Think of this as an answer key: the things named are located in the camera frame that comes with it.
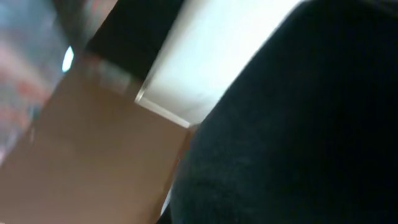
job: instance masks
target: black sleeve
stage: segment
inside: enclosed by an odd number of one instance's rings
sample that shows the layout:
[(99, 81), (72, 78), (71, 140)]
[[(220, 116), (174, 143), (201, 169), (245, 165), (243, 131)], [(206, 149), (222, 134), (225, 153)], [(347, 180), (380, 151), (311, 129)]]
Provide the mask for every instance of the black sleeve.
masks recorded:
[(191, 141), (173, 222), (393, 223), (397, 76), (393, 15), (303, 3)]

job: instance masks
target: white light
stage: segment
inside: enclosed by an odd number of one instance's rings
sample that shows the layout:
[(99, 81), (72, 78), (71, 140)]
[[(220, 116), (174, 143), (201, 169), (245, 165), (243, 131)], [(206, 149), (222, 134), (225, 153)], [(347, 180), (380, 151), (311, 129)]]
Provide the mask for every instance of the white light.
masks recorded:
[(65, 57), (63, 58), (63, 63), (62, 63), (62, 71), (67, 72), (70, 67), (72, 66), (72, 60), (73, 60), (73, 50), (72, 47), (69, 46), (67, 52), (65, 53)]

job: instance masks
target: dark clothing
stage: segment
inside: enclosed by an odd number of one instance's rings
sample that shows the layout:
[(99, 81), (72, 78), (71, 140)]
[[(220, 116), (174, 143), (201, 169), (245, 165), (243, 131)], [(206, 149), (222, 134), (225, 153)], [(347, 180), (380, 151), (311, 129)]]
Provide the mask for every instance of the dark clothing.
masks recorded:
[(396, 222), (397, 99), (393, 14), (301, 4), (191, 141), (173, 223)]

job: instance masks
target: white panel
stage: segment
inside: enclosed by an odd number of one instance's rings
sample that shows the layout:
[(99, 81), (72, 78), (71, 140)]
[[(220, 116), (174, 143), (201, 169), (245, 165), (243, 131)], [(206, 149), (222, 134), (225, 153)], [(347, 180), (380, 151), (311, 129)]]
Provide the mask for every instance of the white panel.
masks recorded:
[(191, 0), (141, 95), (200, 123), (299, 0)]

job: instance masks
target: brown wall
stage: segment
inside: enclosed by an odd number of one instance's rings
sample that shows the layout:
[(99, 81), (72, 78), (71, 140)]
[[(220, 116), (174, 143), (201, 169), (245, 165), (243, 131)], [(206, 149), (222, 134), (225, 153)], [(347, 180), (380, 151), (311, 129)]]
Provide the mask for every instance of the brown wall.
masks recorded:
[(0, 223), (154, 223), (186, 133), (71, 72), (0, 168)]

